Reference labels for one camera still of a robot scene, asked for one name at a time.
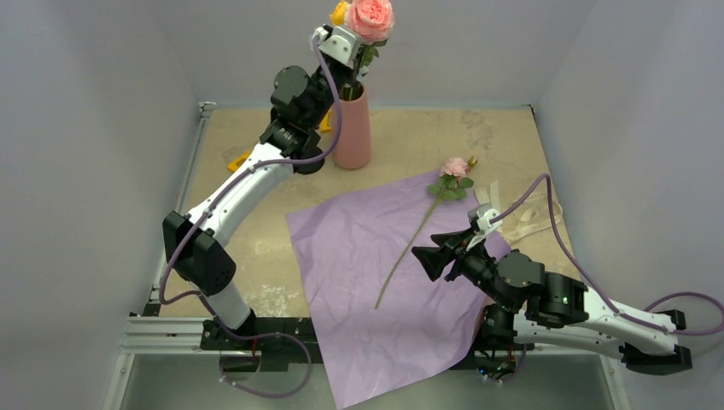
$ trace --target tabletop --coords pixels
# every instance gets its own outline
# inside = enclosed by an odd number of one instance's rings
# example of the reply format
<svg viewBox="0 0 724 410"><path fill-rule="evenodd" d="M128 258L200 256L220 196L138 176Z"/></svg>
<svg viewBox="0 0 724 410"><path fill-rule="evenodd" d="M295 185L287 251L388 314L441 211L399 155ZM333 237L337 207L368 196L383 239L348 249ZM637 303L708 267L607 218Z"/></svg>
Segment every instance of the tabletop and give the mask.
<svg viewBox="0 0 724 410"><path fill-rule="evenodd" d="M476 195L498 202L502 211L541 173L548 172L529 109L379 109L372 110L370 116L372 159L366 167L348 171L329 158L322 170L313 175L292 176L256 207L226 247L236 262L234 282L258 316L309 316L287 229L287 213L319 205L344 192L438 169L454 156L471 155L479 158L470 175L476 181ZM227 165L257 144L268 121L268 109L213 111L187 208L206 199L229 178ZM324 134L320 148L328 146L330 140L331 135ZM541 225L547 218L545 185L541 184L536 192L540 192L538 200L527 202L506 219L501 231L514 249L544 263L546 270L579 278L558 247L552 230ZM557 205L557 213L562 212ZM562 220L558 227L569 246ZM188 289L173 274L166 294L170 297ZM161 316L206 317L207 312L194 298L186 298L163 307Z"/></svg>

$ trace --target white wall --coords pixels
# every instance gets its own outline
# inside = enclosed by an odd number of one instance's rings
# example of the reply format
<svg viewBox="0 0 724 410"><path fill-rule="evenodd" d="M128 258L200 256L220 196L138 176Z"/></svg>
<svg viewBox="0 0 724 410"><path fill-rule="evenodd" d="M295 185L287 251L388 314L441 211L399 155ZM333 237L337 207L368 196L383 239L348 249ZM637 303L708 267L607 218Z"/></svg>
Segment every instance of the white wall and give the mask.
<svg viewBox="0 0 724 410"><path fill-rule="evenodd" d="M540 101L574 250L617 300L724 299L722 37L720 0L598 0ZM721 321L702 302L669 306L691 328ZM694 371L627 372L635 408L724 408L721 337L683 343Z"/></svg>
<svg viewBox="0 0 724 410"><path fill-rule="evenodd" d="M396 29L369 77L386 105L536 101L594 0L393 0ZM152 0L200 99L268 105L288 65L315 68L314 27L337 0Z"/></svg>
<svg viewBox="0 0 724 410"><path fill-rule="evenodd" d="M196 123L141 0L0 3L0 396L98 409Z"/></svg>

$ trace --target lavender wrapping paper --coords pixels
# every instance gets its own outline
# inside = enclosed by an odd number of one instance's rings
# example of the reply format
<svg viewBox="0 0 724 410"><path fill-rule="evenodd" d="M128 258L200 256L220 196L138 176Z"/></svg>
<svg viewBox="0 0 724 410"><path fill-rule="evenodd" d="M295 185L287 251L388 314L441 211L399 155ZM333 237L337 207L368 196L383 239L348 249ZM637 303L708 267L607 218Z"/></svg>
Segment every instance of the lavender wrapping paper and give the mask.
<svg viewBox="0 0 724 410"><path fill-rule="evenodd" d="M287 215L339 409L443 372L470 349L485 296L465 278L430 282L411 253L374 308L434 201L426 187L436 180L437 172L424 173ZM414 244L434 246L431 234L470 227L467 212L477 205L473 195L442 203ZM509 250L497 234L487 244L491 254Z"/></svg>

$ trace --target rose stem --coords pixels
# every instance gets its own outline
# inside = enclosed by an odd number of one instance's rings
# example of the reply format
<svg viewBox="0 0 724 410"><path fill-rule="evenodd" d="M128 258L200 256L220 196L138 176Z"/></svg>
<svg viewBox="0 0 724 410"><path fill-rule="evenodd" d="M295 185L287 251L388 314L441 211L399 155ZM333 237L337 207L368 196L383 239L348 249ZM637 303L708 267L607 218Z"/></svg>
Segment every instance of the rose stem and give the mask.
<svg viewBox="0 0 724 410"><path fill-rule="evenodd" d="M410 239L410 242L407 244L407 247L405 250L402 251L402 254L399 258L397 258L397 261L394 263L394 266L392 266L392 271L389 272L389 275L387 275L387 279L385 280L384 285L382 286L382 290L380 291L380 296L377 297L377 303L375 303L375 309L380 307L380 302L382 301L382 296L384 295L384 291L387 289L387 285L389 284L389 280L392 278L392 274L397 269L397 266L400 265L400 262L405 258L407 255L407 252L412 247L412 243L415 242L415 238L417 235L420 234L420 232L423 230L423 226L425 226L425 223L428 221L429 217L432 216L432 213L435 211L438 205L442 203L442 192L440 195L435 199L435 203L432 204L432 206L428 209L428 212L425 214L425 217L423 218L423 223L420 224L420 226L417 228L417 231L414 235L412 235L412 239Z"/></svg>

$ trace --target yellow flower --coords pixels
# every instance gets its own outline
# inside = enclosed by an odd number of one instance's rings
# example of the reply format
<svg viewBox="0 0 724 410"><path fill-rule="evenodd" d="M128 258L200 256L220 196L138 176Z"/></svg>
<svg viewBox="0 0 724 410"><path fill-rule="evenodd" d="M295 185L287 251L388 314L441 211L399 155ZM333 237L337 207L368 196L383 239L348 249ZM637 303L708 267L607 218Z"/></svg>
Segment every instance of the yellow flower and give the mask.
<svg viewBox="0 0 724 410"><path fill-rule="evenodd" d="M332 24L334 24L335 26L344 24L344 13L347 11L347 7L349 7L349 3L347 3L347 0L341 0L339 4L337 4L337 7L335 7L335 11L330 15Z"/></svg>

